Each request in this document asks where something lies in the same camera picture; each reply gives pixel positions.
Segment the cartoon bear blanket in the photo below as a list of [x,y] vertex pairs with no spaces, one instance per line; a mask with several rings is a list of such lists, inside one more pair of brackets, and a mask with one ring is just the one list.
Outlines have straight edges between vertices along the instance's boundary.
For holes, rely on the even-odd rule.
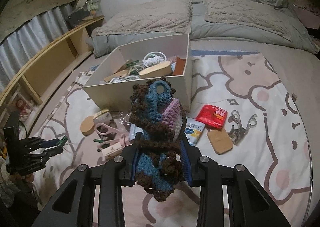
[[[309,143],[293,99],[264,56],[257,52],[195,50],[193,55],[191,112],[196,119],[204,105],[228,112],[224,129],[237,125],[231,112],[240,113],[245,127],[257,114],[257,125],[238,145],[217,154],[204,128],[197,144],[201,153],[225,166],[245,165],[265,188],[292,226],[301,226],[311,189]],[[81,123],[99,109],[83,86],[97,68],[81,72],[39,129],[46,139],[67,136],[64,152],[50,159],[35,174],[35,189],[46,204],[59,186],[81,164],[105,163],[96,133],[84,136]]]

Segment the square bamboo coaster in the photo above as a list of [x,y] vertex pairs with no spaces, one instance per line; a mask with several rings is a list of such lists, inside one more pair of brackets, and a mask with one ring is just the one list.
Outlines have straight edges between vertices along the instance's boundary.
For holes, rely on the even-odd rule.
[[224,154],[233,148],[233,142],[224,128],[221,130],[213,129],[209,131],[207,137],[214,151],[219,155]]

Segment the blue white granule sachet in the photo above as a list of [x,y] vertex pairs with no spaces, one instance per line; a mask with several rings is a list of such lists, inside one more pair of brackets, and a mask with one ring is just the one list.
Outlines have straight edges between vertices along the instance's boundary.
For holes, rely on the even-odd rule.
[[195,146],[205,128],[205,124],[193,118],[187,118],[187,125],[185,128],[185,135],[189,143]]

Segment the black bag on shelf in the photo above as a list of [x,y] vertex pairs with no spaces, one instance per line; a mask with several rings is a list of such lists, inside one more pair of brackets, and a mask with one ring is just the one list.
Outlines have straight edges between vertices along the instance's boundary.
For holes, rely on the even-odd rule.
[[75,28],[83,24],[85,21],[92,19],[93,16],[90,14],[90,12],[84,9],[74,10],[67,17],[65,17],[66,23],[72,28]]

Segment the cream shoe box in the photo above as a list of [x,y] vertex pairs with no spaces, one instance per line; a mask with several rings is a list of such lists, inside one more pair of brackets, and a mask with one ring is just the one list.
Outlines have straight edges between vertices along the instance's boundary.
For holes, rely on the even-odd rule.
[[186,111],[191,107],[191,47],[188,34],[154,37],[112,51],[89,77],[84,91],[100,108],[125,111],[135,83],[166,77]]

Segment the beige quilted pillow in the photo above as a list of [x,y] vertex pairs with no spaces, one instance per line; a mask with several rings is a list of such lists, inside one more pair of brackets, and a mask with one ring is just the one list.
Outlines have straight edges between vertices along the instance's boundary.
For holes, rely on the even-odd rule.
[[160,0],[134,5],[96,29],[97,35],[191,33],[192,0]]
[[253,0],[203,0],[204,20],[259,28],[292,41],[289,21],[270,5]]

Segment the red disposable glove packet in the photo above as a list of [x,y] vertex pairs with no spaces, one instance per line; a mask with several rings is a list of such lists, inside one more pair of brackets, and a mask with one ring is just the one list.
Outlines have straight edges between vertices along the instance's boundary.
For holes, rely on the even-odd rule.
[[221,130],[227,119],[228,112],[220,107],[204,105],[196,117],[196,121],[206,126]]

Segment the beige small carton box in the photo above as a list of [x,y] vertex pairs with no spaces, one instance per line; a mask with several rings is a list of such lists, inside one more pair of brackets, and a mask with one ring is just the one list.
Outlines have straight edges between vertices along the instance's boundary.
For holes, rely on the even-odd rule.
[[102,155],[104,158],[111,159],[111,158],[114,158],[114,157],[120,155],[123,148],[125,148],[125,147],[126,146],[123,146],[123,145],[121,145],[121,143],[118,142],[118,143],[115,143],[111,146],[108,146],[107,148],[103,148],[101,150],[101,152],[102,152]]

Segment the grey curtain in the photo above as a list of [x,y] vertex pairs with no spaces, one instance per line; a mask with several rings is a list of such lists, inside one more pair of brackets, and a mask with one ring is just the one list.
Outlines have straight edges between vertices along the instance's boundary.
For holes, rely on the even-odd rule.
[[69,31],[71,0],[23,0],[1,13],[1,90],[50,42]]

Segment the metal eyelash curler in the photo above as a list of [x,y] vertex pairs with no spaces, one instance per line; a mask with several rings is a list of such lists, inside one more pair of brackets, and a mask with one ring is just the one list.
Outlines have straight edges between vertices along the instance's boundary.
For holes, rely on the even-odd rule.
[[231,130],[227,132],[227,134],[234,145],[240,144],[240,142],[248,134],[249,130],[257,125],[257,116],[257,114],[253,114],[244,127],[241,122],[240,113],[236,110],[231,112],[231,119],[236,123],[237,128],[232,125]]

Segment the left beige quilted pillow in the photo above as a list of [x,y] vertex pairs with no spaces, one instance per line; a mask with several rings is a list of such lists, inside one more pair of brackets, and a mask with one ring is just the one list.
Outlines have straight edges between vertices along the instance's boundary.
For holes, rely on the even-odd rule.
[[97,35],[191,33],[192,0],[160,0],[134,5],[96,29]]

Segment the round bamboo lid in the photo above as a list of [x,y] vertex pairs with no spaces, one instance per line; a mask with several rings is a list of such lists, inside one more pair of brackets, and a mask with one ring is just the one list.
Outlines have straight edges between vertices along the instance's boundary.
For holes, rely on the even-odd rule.
[[93,115],[88,116],[80,125],[80,131],[84,136],[88,136],[94,132],[95,124],[93,117]]

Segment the white cap on shelf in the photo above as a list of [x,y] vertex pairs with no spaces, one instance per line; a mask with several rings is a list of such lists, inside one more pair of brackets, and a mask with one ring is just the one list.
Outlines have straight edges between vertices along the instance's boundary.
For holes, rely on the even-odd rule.
[[78,0],[76,5],[75,5],[75,8],[76,9],[83,8],[88,1],[90,1],[90,0]]

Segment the brown blue crochet pouch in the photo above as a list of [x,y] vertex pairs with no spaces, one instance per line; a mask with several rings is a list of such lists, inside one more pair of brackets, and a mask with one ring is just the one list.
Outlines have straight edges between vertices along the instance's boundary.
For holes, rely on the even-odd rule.
[[135,182],[158,202],[166,201],[175,185],[184,180],[177,156],[187,119],[175,92],[170,82],[161,77],[144,85],[135,84],[131,96],[130,122],[142,130],[142,136],[135,141]]

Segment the right beige quilted pillow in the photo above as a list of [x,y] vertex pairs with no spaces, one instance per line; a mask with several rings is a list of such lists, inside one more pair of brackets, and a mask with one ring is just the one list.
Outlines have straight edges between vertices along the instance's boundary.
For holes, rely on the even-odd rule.
[[253,0],[203,0],[204,20],[259,28],[292,41],[289,21],[270,5]]

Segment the pink clothes pile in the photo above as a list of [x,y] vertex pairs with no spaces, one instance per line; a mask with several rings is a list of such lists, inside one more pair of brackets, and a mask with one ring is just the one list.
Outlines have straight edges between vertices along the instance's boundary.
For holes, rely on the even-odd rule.
[[306,28],[319,29],[319,7],[308,0],[296,0],[293,8]]

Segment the wooden bedside shelf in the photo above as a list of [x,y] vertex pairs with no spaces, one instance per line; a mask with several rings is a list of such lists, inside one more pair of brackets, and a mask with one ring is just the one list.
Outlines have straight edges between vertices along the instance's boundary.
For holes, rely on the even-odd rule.
[[103,21],[102,15],[71,29],[44,47],[17,72],[1,94],[1,126],[15,108],[13,101],[21,91],[25,99],[33,102],[33,109],[24,123],[27,131],[31,132],[52,95],[93,54],[86,39]]

